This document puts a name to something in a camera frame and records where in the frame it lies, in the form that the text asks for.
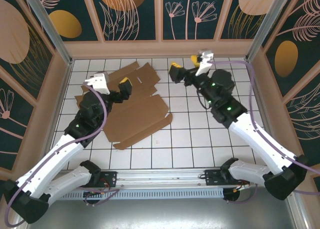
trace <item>cardboard box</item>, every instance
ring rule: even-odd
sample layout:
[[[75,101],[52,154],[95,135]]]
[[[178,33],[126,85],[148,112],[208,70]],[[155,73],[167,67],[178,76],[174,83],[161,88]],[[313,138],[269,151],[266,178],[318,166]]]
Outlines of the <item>cardboard box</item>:
[[[128,77],[132,83],[132,94],[123,103],[114,103],[103,131],[116,149],[124,150],[133,144],[166,127],[172,122],[169,107],[160,97],[155,84],[160,81],[149,63],[140,67],[137,62],[109,74],[109,90],[118,91],[119,82]],[[82,86],[83,92],[88,89]],[[79,106],[82,95],[76,96]]]

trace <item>white tiled floor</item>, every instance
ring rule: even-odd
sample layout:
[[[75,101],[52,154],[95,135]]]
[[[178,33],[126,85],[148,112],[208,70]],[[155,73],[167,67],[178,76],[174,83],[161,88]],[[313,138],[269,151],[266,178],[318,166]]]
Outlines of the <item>white tiled floor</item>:
[[[216,61],[236,61],[243,58],[215,58]],[[143,58],[76,60],[70,76],[58,125],[52,142],[56,143],[78,111],[74,96],[81,95],[84,80],[95,72],[116,71],[137,61],[140,66],[150,63],[160,77],[155,85],[157,93],[173,114],[171,125],[136,143],[126,150],[117,150],[101,132],[93,143],[76,155],[65,167],[72,170],[82,161],[91,160],[101,169],[167,169],[219,167],[231,157],[264,165],[262,159],[238,136],[217,123],[211,113],[199,103],[196,89],[183,83],[172,83],[168,76],[171,62],[189,69],[193,64],[189,58]],[[242,64],[217,65],[217,69],[229,71],[236,87],[233,95],[249,109],[249,76]],[[257,102],[253,100],[255,120],[261,125],[262,119]]]

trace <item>grid floor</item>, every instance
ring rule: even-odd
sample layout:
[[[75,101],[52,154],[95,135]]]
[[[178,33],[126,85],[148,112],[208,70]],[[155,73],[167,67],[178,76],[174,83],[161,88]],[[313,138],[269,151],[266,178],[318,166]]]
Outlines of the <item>grid floor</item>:
[[[234,61],[243,58],[215,58],[216,61]],[[78,111],[75,96],[82,95],[81,85],[85,79],[101,71],[114,72],[137,61],[140,66],[150,63],[160,77],[155,85],[157,92],[173,114],[171,125],[134,144],[126,150],[117,150],[102,131],[93,142],[65,166],[75,169],[82,161],[91,160],[102,170],[108,169],[168,169],[219,167],[231,157],[248,163],[264,165],[262,159],[241,138],[217,123],[211,113],[200,105],[196,89],[183,83],[172,83],[168,68],[176,62],[189,69],[193,63],[189,58],[145,58],[145,59],[95,59],[76,60],[55,128],[52,145],[63,135],[64,129]],[[243,64],[213,65],[233,75],[234,97],[249,108],[250,79]],[[255,98],[253,99],[255,120],[263,126]]]

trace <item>black cable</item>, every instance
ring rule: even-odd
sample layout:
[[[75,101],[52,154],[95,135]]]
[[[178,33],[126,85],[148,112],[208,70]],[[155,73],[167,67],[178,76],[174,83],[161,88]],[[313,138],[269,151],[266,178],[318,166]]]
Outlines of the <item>black cable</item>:
[[[199,90],[198,90],[198,89],[196,90],[196,94],[198,95],[198,100],[199,100],[199,102],[200,102],[201,106],[202,106],[205,110],[210,109],[210,105],[209,105],[209,107],[208,107],[208,108],[206,108],[206,106],[205,106],[205,105],[203,104],[203,102],[201,101],[201,98],[200,98]]]

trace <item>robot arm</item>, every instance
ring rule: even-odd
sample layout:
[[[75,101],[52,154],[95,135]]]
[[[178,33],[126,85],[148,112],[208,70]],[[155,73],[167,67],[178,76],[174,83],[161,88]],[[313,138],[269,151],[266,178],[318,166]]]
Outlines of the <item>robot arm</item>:
[[[231,158],[220,168],[221,175],[228,179],[245,180],[266,189],[276,198],[284,200],[305,179],[306,170],[290,162],[276,152],[256,131],[252,125],[248,110],[232,96],[235,83],[229,72],[219,69],[208,77],[213,60],[211,51],[201,51],[193,57],[195,68],[185,69],[173,63],[169,75],[173,82],[184,80],[184,85],[194,86],[211,107],[211,113],[218,123],[240,136],[264,160],[267,166],[245,163]],[[295,156],[277,143],[256,122],[257,129],[281,152],[300,163],[306,164],[304,155]]]
[[[128,100],[132,92],[132,85],[128,78],[119,83],[119,92],[108,89],[106,73],[96,73],[85,81],[99,93],[108,114],[112,110],[113,103]],[[3,195],[9,203],[16,191],[27,182],[11,207],[29,224],[40,219],[48,207],[64,194],[88,183],[95,185],[100,179],[100,168],[87,160],[70,173],[53,180],[72,157],[89,145],[95,136],[67,145],[59,152],[56,152],[57,149],[68,142],[91,135],[103,123],[103,107],[93,92],[89,91],[83,96],[79,108],[75,118],[64,130],[64,135],[57,144],[30,171],[18,180],[8,180],[3,185]],[[49,157],[52,158],[40,167]],[[32,180],[28,181],[34,172],[36,174]]]

